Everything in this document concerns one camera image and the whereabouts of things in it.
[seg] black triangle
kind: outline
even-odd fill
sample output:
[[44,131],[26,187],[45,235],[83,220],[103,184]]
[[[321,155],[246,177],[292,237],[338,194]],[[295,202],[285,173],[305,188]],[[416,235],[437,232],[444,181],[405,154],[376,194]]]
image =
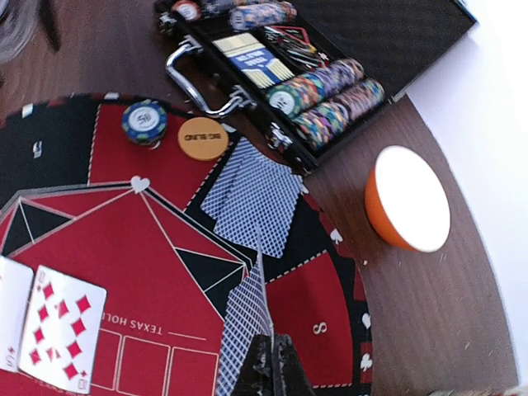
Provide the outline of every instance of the black triangle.
[[227,262],[221,258],[202,256],[199,253],[180,249],[176,249],[176,251],[202,290],[206,290],[241,267],[240,264]]
[[14,214],[9,230],[7,231],[6,242],[3,244],[2,255],[7,256],[18,248],[31,242],[30,233],[26,227],[26,221],[24,221],[24,216],[20,206],[16,208],[16,213]]
[[32,205],[26,205],[24,203],[21,205],[24,210],[24,215],[26,215],[26,220],[30,227],[33,240],[70,220],[67,217],[48,212],[47,210],[35,208]]
[[219,314],[222,315],[222,318],[225,318],[229,292],[240,285],[240,282],[242,281],[242,273],[242,269],[236,271],[234,274],[218,283],[217,286],[205,292],[205,295],[207,295],[210,302],[213,303]]

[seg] open case lid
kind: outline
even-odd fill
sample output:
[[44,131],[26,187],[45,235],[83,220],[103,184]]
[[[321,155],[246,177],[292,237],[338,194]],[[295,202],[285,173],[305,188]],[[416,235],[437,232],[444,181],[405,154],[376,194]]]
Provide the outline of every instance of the open case lid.
[[455,0],[289,0],[396,97],[476,23]]

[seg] metal latch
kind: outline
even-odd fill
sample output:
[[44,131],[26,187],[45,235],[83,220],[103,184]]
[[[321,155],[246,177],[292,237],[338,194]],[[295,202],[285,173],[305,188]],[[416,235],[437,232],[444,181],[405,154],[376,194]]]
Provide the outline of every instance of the metal latch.
[[270,142],[267,144],[271,149],[278,150],[279,152],[285,152],[294,142],[286,136],[279,125],[275,122],[271,123],[271,137]]

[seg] orange poker chip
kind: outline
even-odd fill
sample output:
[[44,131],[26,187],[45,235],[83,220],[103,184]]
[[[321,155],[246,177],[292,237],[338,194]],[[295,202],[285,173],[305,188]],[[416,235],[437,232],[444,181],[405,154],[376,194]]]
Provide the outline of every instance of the orange poker chip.
[[187,21],[198,21],[201,11],[198,5],[191,0],[180,0],[172,6],[172,10],[179,12]]
[[205,117],[186,121],[178,132],[181,150],[198,161],[210,161],[221,156],[229,145],[224,127]]

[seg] dotted line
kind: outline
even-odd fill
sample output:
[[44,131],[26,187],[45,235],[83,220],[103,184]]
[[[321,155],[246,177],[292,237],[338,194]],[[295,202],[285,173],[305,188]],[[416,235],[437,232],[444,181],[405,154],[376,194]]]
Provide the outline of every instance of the dotted line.
[[88,181],[87,186],[90,185],[90,176],[92,175],[92,160],[93,160],[93,149],[96,146],[96,132],[97,132],[97,125],[99,124],[99,113],[101,113],[101,105],[97,107],[97,113],[96,113],[96,121],[93,125],[93,136],[92,136],[92,148],[90,150],[90,163],[88,164]]
[[335,385],[314,385],[314,389],[326,389],[326,388],[346,388],[352,386],[352,384],[335,384]]
[[[231,145],[233,144],[233,142],[230,142],[229,143],[229,146],[228,148],[225,150],[229,150],[229,148],[231,147]],[[189,203],[186,205],[185,209],[183,210],[184,212],[189,208],[189,206],[191,205],[192,201],[196,198],[196,195],[198,195],[198,192],[200,192],[201,190],[201,187],[204,186],[205,182],[207,182],[207,179],[209,179],[209,176],[211,176],[211,173],[216,169],[216,167],[218,167],[218,164],[220,163],[220,161],[222,160],[222,158],[224,157],[225,154],[222,154],[221,157],[219,157],[217,160],[216,160],[216,163],[213,165],[213,167],[211,168],[211,170],[209,171],[209,173],[207,173],[207,176],[205,177],[204,181],[200,184],[200,186],[198,187],[198,189],[196,190],[195,194],[192,196],[191,200],[189,201]]]
[[276,278],[270,279],[268,282],[266,282],[266,284],[268,285],[268,284],[276,281],[277,279],[280,279],[282,276],[288,275],[289,273],[301,268],[303,265],[308,264],[309,262],[311,262],[312,260],[316,259],[317,257],[321,256],[322,254],[324,254],[326,252],[327,251],[325,249],[322,252],[317,253],[315,256],[309,258],[308,260],[305,260],[304,262],[301,262],[299,265],[297,265],[296,267],[292,268],[291,270],[286,271],[284,274],[278,275]]

